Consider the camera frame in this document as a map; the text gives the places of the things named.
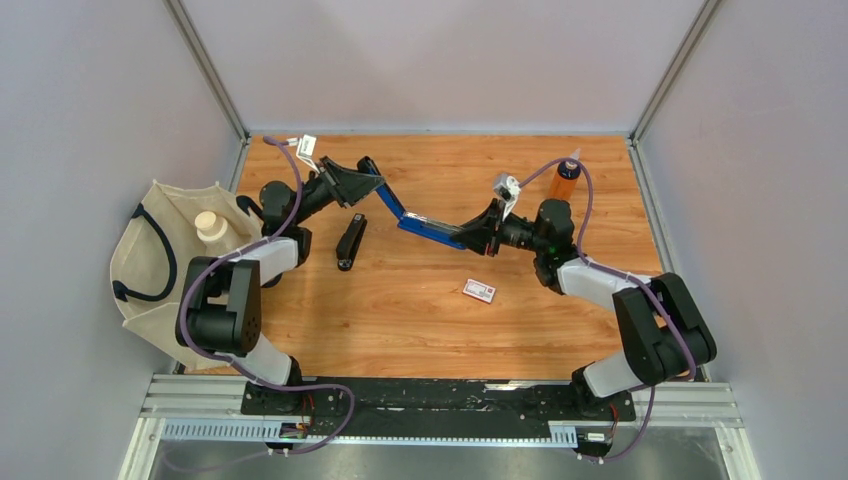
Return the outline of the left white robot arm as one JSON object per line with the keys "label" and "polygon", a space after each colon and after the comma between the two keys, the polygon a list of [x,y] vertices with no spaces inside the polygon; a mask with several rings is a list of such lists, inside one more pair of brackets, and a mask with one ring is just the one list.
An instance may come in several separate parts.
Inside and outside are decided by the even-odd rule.
{"label": "left white robot arm", "polygon": [[190,261],[175,323],[177,343],[267,387],[267,401],[279,413],[299,411],[306,398],[300,366],[263,334],[262,290],[307,260],[312,233],[303,221],[332,203],[351,207],[384,184],[369,157],[355,169],[323,157],[300,190],[282,181],[267,183],[257,206],[263,223],[257,245],[233,250],[224,262],[211,256]]}

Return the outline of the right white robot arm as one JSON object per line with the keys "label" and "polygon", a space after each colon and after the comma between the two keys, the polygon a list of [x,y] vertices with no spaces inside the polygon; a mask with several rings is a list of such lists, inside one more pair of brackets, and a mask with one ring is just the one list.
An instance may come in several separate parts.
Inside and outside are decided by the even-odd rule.
{"label": "right white robot arm", "polygon": [[492,200],[458,227],[451,240],[494,256],[503,246],[534,254],[540,283],[614,313],[622,348],[573,372],[572,409],[586,419],[605,411],[619,393],[680,379],[717,356],[716,342],[684,280],[667,272],[638,276],[602,265],[575,243],[568,202],[543,201],[534,219],[503,215]]}

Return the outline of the white red staple box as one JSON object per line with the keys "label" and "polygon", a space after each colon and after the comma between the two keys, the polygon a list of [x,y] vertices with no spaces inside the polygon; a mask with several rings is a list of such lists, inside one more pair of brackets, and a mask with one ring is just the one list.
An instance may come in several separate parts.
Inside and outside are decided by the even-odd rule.
{"label": "white red staple box", "polygon": [[468,279],[462,289],[462,293],[487,304],[493,302],[496,288],[474,279]]}

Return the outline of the black stapler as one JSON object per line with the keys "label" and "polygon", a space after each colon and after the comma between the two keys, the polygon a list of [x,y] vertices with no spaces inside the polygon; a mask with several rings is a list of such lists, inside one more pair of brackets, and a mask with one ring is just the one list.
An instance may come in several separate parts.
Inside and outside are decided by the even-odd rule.
{"label": "black stapler", "polygon": [[367,227],[364,214],[356,213],[336,246],[337,267],[346,272],[352,269]]}

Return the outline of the blue stapler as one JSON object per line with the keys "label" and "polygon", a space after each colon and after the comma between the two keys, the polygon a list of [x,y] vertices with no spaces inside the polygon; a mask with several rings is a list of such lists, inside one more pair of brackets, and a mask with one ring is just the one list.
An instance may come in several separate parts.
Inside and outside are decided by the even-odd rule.
{"label": "blue stapler", "polygon": [[452,239],[459,227],[419,215],[408,210],[389,186],[387,180],[376,189],[376,193],[397,219],[397,227],[408,233],[446,245],[457,250],[467,247]]}

